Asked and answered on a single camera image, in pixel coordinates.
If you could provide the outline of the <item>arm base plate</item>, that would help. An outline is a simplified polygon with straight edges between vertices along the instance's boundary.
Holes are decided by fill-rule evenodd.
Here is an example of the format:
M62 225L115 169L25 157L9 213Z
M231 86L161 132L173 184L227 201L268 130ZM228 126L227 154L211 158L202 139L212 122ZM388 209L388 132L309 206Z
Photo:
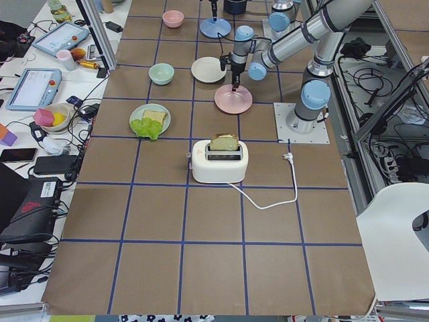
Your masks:
M291 144L329 144L326 124L319 113L314 121L303 121L294 113L295 103L274 103L278 142Z
M271 28L268 19L262 19L262 27L265 38L274 39L277 37L278 33Z

